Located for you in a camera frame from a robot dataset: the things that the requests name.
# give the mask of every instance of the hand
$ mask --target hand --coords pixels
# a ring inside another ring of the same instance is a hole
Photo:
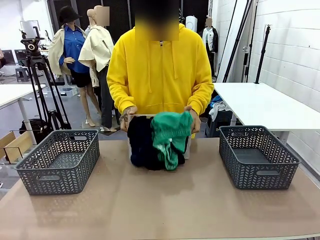
[[[184,111],[185,111],[185,112],[186,112],[186,111],[190,112],[190,114],[191,114],[191,116],[192,116],[192,118],[193,118],[193,123],[192,123],[192,125],[191,125],[191,133],[192,133],[192,134],[195,134],[195,133],[200,132],[201,120],[200,120],[198,114],[196,113],[196,111],[193,110],[193,109],[192,109],[192,106],[190,106],[190,105],[189,105],[189,106],[186,106],[186,107],[184,108]]]
[[[123,111],[123,114],[120,117],[120,119],[121,119],[121,124],[120,124],[121,130],[123,130],[125,132],[128,131],[128,127],[129,127],[128,115],[134,115],[134,114],[136,114],[137,111],[138,111],[138,108],[136,106],[129,106]]]
[[[69,57],[65,57],[63,62],[66,64],[73,64],[75,62],[75,60],[69,56]]]

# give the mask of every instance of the hoodie zipper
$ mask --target hoodie zipper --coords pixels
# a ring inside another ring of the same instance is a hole
[[[163,46],[164,46],[164,41],[159,41],[160,43],[160,49],[161,49],[161,80],[162,80],[162,112],[165,109],[165,83],[164,83],[164,61],[163,61]]]

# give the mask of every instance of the green cloth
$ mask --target green cloth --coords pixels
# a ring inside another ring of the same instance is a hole
[[[190,112],[161,112],[151,121],[153,147],[159,150],[158,160],[173,171],[178,166],[178,153],[185,153],[186,137],[191,135],[193,118]]]

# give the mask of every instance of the table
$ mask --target table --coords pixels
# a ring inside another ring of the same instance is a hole
[[[290,131],[320,130],[320,112],[264,83],[215,83],[214,89],[243,125],[264,126],[287,142]]]
[[[3,240],[169,240],[320,235],[320,190],[298,168],[288,190],[234,188],[219,139],[193,139],[175,172],[129,161],[127,141],[100,141],[75,195],[29,196],[21,180],[0,201]]]
[[[34,133],[27,116],[27,112],[24,106],[23,101],[29,101],[29,99],[24,98],[23,96],[33,93],[33,88],[31,84],[1,84],[0,85],[0,109],[3,109],[15,102],[18,102],[21,114],[23,117],[23,122],[27,130],[31,130],[30,134],[32,137],[32,143],[37,144]]]

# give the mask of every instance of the blue cloth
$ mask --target blue cloth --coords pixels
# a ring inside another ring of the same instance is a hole
[[[210,102],[210,107],[213,108],[215,103],[218,103],[221,101],[222,101],[222,98],[219,95],[215,96]]]
[[[64,59],[71,57],[75,60],[74,63],[67,63],[67,67],[76,73],[86,74],[89,73],[89,67],[83,65],[78,61],[81,48],[85,43],[85,38],[80,29],[75,28],[73,31],[68,26],[64,27],[64,46],[63,56],[59,59],[59,64],[64,64]]]

